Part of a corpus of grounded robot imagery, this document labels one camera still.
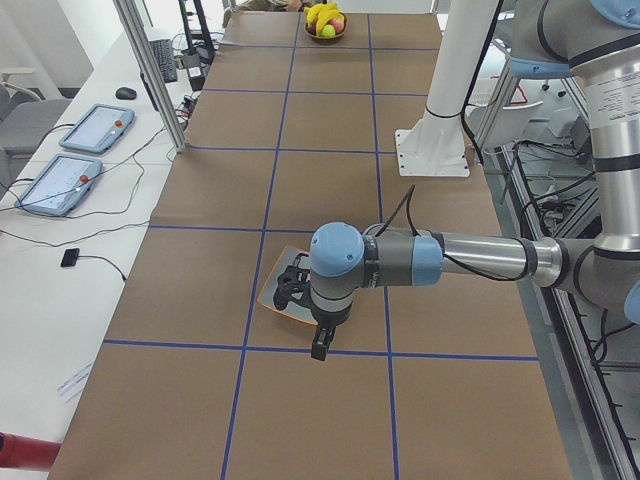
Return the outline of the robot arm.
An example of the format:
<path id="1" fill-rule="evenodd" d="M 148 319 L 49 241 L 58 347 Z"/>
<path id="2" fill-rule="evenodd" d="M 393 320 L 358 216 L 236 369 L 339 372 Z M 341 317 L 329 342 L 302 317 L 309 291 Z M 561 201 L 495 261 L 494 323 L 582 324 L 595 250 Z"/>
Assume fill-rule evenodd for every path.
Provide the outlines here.
<path id="1" fill-rule="evenodd" d="M 584 87 L 602 230 L 594 240 L 469 236 L 333 222 L 271 274 L 264 305 L 312 322 L 324 360 L 357 289 L 421 287 L 445 272 L 529 279 L 639 320 L 639 5 L 520 1 L 511 66 L 520 78 L 578 77 Z"/>

